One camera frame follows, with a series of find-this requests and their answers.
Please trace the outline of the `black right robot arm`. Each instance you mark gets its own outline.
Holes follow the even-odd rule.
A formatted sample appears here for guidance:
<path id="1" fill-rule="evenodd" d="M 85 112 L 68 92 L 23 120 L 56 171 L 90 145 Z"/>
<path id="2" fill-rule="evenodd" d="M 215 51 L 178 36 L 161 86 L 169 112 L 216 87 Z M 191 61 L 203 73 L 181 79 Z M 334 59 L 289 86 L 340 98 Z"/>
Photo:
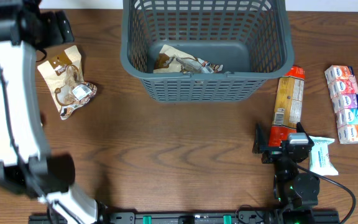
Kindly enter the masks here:
<path id="1" fill-rule="evenodd" d="M 262 156 L 263 164 L 273 164 L 273 195 L 280 207 L 266 212 L 264 223 L 315 223 L 312 207 L 318 204 L 319 178 L 298 164 L 308 158 L 314 142 L 300 123 L 279 146 L 269 146 L 262 127 L 257 124 L 252 152 Z"/>

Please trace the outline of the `brown white snack pouch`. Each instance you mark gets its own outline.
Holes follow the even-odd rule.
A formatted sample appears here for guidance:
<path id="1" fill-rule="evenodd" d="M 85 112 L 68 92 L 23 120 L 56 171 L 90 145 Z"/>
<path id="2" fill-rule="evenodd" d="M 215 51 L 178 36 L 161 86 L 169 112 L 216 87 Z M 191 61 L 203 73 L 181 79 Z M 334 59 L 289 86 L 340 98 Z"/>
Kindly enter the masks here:
<path id="1" fill-rule="evenodd" d="M 154 65 L 154 73 L 219 73 L 224 65 L 218 65 L 194 57 L 172 46 L 164 45 Z"/>
<path id="2" fill-rule="evenodd" d="M 82 56 L 75 45 L 41 63 L 37 70 L 45 80 L 62 120 L 88 104 L 98 90 L 96 85 L 84 80 Z"/>

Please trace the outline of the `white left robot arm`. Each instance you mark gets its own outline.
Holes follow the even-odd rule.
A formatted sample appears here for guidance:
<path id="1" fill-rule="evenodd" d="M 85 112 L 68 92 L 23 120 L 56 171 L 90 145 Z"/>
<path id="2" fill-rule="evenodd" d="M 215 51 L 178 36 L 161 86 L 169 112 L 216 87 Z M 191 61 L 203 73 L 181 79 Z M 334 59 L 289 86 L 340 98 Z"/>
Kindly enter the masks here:
<path id="1" fill-rule="evenodd" d="M 42 129 L 36 53 L 73 40 L 63 11 L 0 0 L 0 187 L 46 204 L 50 223 L 108 223 L 105 205 L 75 183 L 71 155 L 53 156 Z"/>

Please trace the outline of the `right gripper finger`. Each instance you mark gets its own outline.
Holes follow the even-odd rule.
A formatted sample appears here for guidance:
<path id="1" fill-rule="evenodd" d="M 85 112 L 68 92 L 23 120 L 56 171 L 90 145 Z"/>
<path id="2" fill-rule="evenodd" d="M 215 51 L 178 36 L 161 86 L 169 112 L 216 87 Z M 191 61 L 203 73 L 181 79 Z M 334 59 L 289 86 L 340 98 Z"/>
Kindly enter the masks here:
<path id="1" fill-rule="evenodd" d="M 255 126 L 255 139 L 252 152 L 254 154 L 262 154 L 266 151 L 267 141 L 265 136 L 265 131 L 259 123 Z"/>
<path id="2" fill-rule="evenodd" d="M 296 124 L 296 142 L 308 142 L 309 136 L 304 130 L 302 124 L 298 122 Z"/>

